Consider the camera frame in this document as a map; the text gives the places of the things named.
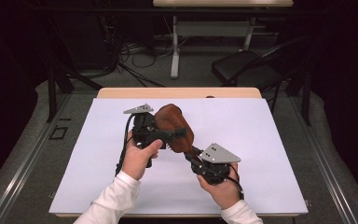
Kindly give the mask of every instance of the hand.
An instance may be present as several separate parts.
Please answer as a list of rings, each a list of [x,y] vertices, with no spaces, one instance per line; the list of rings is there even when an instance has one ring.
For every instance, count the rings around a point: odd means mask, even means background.
[[[158,150],[162,146],[162,141],[158,139],[148,147],[140,149],[132,139],[132,131],[129,132],[127,139],[130,139],[130,141],[127,143],[122,171],[132,178],[140,180],[144,176],[149,159],[155,159],[158,156]]]
[[[231,163],[231,165],[238,171],[238,164],[236,162]],[[238,177],[232,167],[229,168],[230,172],[228,176],[238,181]],[[225,180],[218,185],[210,185],[202,175],[197,175],[197,178],[199,179],[201,187],[212,195],[213,200],[222,210],[228,209],[240,200],[240,192],[234,182]]]

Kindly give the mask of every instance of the white sleeve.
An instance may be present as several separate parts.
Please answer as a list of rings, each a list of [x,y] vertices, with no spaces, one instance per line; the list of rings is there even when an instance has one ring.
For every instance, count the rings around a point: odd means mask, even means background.
[[[244,200],[239,200],[226,210],[222,210],[222,218],[228,224],[259,224],[263,220],[259,218]]]
[[[135,205],[140,185],[140,181],[120,171],[75,224],[118,223],[120,218]]]

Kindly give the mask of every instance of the table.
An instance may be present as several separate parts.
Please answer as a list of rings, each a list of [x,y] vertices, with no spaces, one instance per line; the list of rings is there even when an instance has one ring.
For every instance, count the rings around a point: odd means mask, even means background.
[[[194,146],[206,148],[212,140],[219,139],[217,143],[240,156],[245,199],[259,216],[295,217],[308,213],[267,102],[256,88],[101,89],[77,139],[50,213],[79,216],[112,181],[128,118],[123,111],[144,103],[155,108],[170,103],[180,106],[195,133]],[[233,139],[227,138],[228,131],[233,132],[229,135]],[[184,156],[161,150],[142,179],[135,207],[125,217],[219,216],[220,208],[200,188]]]
[[[291,7],[292,0],[154,0],[155,7]],[[173,16],[173,56],[171,78],[179,76],[178,36],[245,36],[244,50],[249,48],[255,18],[249,21],[178,21]]]

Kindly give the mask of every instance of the black chair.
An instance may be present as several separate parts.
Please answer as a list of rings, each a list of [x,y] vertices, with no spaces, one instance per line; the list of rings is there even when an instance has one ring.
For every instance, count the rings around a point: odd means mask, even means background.
[[[271,113],[277,101],[279,88],[286,79],[304,71],[305,52],[310,36],[301,36],[275,46],[262,55],[244,50],[212,63],[212,72],[222,86],[256,87],[262,91],[275,88]]]

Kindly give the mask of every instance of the brown leather object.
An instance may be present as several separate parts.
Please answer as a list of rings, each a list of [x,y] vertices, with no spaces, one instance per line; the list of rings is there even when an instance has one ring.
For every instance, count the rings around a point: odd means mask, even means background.
[[[177,105],[169,104],[163,106],[154,117],[156,127],[164,132],[172,132],[177,129],[187,128],[184,137],[178,137],[171,142],[168,142],[170,148],[176,152],[189,152],[194,154],[193,142],[194,134],[190,126],[188,126],[185,118],[182,116],[182,111]]]

